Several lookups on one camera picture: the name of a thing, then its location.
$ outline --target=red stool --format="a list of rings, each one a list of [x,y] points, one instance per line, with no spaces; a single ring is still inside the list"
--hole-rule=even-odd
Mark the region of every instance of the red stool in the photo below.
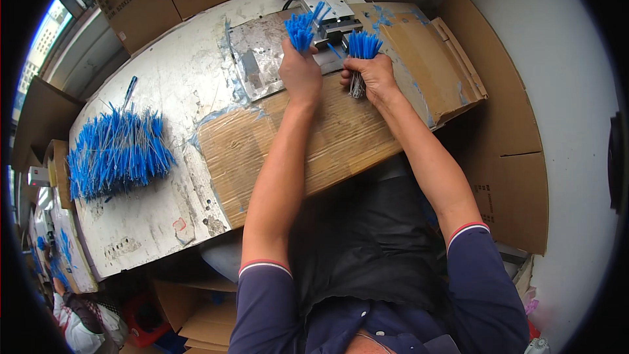
[[[150,346],[172,329],[158,309],[159,305],[147,292],[136,295],[123,305],[123,318],[129,326],[129,344],[138,348]]]

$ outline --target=navy polo shirt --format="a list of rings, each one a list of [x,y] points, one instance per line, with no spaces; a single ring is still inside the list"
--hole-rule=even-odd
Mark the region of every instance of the navy polo shirt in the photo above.
[[[524,308],[485,224],[466,224],[452,235],[448,276],[460,353],[523,353]],[[307,325],[306,354],[342,354],[361,328],[397,354],[457,352],[443,323],[427,311],[383,301],[326,301]],[[302,327],[287,266],[272,260],[245,265],[228,352],[293,353]]]

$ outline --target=blue brush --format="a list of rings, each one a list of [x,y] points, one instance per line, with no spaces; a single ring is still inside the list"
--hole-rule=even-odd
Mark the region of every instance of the blue brush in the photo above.
[[[320,1],[314,8],[314,11],[308,12],[307,14],[292,14],[291,19],[284,21],[288,37],[290,37],[291,43],[297,51],[306,52],[308,47],[310,47],[310,42],[312,42],[313,37],[315,36],[312,32],[313,20],[319,18],[319,14],[321,13],[321,10],[323,10],[324,5],[324,1]],[[328,10],[323,13],[317,24],[321,23],[330,9],[331,7],[328,7]]]
[[[334,47],[332,46],[332,44],[328,43],[328,47],[330,47],[330,49],[332,50],[332,52],[334,52],[334,54],[335,54],[336,56],[338,56],[338,58],[339,58],[339,59],[342,59],[342,58],[341,58],[341,55],[339,55],[339,54],[338,54],[338,52],[334,49]]]
[[[382,41],[374,34],[353,30],[349,35],[349,56],[357,59],[373,59],[382,46]],[[358,71],[352,71],[349,95],[353,98],[365,96],[365,81]]]
[[[68,154],[70,197],[86,201],[111,196],[136,186],[146,186],[154,177],[168,175],[176,164],[163,145],[162,116],[148,109],[114,108],[83,125],[76,147]]]

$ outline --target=striped sleeve cuff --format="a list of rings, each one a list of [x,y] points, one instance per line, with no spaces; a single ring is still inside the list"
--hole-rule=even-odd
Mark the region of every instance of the striped sleeve cuff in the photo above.
[[[450,246],[452,245],[452,241],[454,241],[458,236],[460,236],[463,232],[466,232],[468,230],[474,229],[474,228],[482,228],[487,230],[487,232],[491,233],[491,231],[489,230],[489,226],[485,223],[482,222],[472,222],[472,223],[468,223],[468,224],[464,224],[462,226],[460,226],[456,231],[452,232],[452,235],[450,236],[450,240],[448,240],[448,246],[446,251],[450,250]]]
[[[241,267],[240,267],[240,271],[238,272],[238,278],[240,279],[240,277],[242,276],[242,273],[246,270],[250,270],[251,268],[256,268],[258,266],[271,266],[271,267],[275,267],[278,269],[281,269],[283,271],[285,271],[286,273],[288,273],[288,275],[292,278],[293,274],[291,273],[290,268],[285,265],[282,264],[280,262],[277,262],[275,260],[265,260],[265,259],[259,259],[259,260],[251,260],[248,261],[246,263],[244,263]]]

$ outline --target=white wall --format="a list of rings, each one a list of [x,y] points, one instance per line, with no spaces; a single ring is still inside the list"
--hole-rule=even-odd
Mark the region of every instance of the white wall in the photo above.
[[[96,9],[61,53],[46,81],[84,100],[129,58],[101,10]]]
[[[580,0],[472,1],[520,72],[542,137],[548,246],[535,257],[540,303],[530,319],[558,352],[596,295],[617,225],[607,184],[609,118],[618,110],[612,71]]]

